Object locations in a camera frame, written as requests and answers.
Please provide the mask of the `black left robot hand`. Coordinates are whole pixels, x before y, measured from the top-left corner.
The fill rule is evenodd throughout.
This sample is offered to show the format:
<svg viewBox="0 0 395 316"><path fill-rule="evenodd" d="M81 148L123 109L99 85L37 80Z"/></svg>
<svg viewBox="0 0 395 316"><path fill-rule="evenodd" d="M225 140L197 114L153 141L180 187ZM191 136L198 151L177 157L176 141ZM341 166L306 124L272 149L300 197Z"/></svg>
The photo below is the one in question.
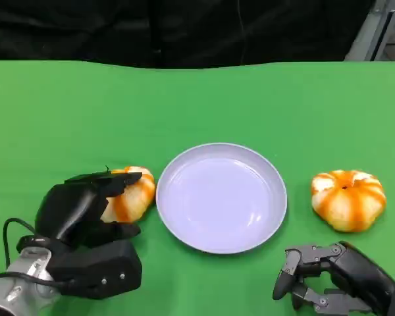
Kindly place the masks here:
<svg viewBox="0 0 395 316"><path fill-rule="evenodd" d="M36 232L72 248L92 248L137 236L138 225L121 220L106 223L101 216L109 198L121 195L141 177L141 172L103 171L80 174L55 185L41 202L35 219Z"/></svg>

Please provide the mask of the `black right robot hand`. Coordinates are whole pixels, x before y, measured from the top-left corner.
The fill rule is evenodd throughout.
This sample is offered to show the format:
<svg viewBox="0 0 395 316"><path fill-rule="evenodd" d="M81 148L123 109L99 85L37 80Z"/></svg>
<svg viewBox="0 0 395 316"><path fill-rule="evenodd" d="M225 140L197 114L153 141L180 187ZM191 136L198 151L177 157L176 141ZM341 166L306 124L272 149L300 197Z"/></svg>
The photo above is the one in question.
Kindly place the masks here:
<svg viewBox="0 0 395 316"><path fill-rule="evenodd" d="M314 291L306 278L330 275L334 288ZM290 294L294 310L310 305L319 315L349 315L351 312L386 315L395 290L395 280L379 265L348 242L321 247L315 244L285 249L285 263L273 288L273 299Z"/></svg>

